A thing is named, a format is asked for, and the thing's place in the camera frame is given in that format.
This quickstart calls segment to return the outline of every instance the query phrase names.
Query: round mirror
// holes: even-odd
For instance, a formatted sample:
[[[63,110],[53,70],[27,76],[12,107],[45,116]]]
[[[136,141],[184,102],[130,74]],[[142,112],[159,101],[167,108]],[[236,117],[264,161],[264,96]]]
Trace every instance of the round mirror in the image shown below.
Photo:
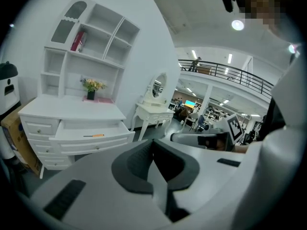
[[[154,84],[153,84],[153,96],[154,96],[154,98],[161,96],[163,89],[165,87],[165,84],[166,84],[165,74],[161,74],[159,77],[157,77],[154,80]]]

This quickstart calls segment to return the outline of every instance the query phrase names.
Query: ceiling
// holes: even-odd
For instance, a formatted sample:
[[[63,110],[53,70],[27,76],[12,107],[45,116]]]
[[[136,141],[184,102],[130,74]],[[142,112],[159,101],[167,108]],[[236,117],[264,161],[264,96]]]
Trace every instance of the ceiling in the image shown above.
[[[208,86],[203,83],[180,79],[176,88],[180,92],[193,96],[192,93],[186,89],[190,88],[193,93],[196,94],[196,97],[203,99]],[[267,109],[261,107],[260,105],[257,105],[256,103],[232,92],[216,87],[213,87],[210,98],[212,101],[216,100],[218,103],[222,103],[225,100],[230,100],[227,104],[223,105],[223,108],[227,109],[227,107],[230,107],[229,110],[233,112],[245,113],[247,115],[258,114],[261,117],[267,113]]]
[[[191,59],[194,60],[192,50],[196,55],[201,57],[203,61],[216,62],[224,65],[229,65],[242,69],[247,60],[250,59],[249,55],[240,52],[215,47],[178,47],[176,48],[178,59]],[[228,64],[229,54],[232,54],[231,63]]]
[[[290,52],[285,42],[270,33],[258,20],[245,19],[234,3],[228,13],[222,0],[154,0],[172,35],[175,47],[213,46],[258,57],[286,70]],[[231,27],[233,20],[245,24],[242,31]]]

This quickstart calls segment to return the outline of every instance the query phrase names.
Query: red book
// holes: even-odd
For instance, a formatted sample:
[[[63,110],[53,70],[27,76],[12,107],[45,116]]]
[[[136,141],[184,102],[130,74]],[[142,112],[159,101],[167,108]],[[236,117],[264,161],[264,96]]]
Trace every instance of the red book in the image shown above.
[[[71,46],[72,51],[77,50],[78,44],[81,41],[83,34],[84,32],[78,32],[78,34],[76,35],[75,40],[73,41],[72,46]]]

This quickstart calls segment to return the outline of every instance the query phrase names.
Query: black metal railing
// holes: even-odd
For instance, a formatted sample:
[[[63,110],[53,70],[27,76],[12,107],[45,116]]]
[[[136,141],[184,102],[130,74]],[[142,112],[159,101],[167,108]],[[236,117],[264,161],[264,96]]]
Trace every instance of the black metal railing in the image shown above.
[[[270,92],[274,85],[254,74],[215,62],[200,60],[196,66],[194,66],[192,62],[193,60],[180,59],[179,63],[181,70],[197,72],[229,80],[257,91],[269,99],[272,97]]]

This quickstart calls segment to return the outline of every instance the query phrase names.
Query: monitor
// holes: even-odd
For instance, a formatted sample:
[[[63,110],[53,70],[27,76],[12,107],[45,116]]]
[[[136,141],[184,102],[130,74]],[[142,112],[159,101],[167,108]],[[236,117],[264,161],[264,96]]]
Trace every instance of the monitor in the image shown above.
[[[184,104],[185,106],[188,106],[190,108],[194,108],[195,106],[195,103],[194,102],[191,102],[191,101],[186,101],[186,103]]]

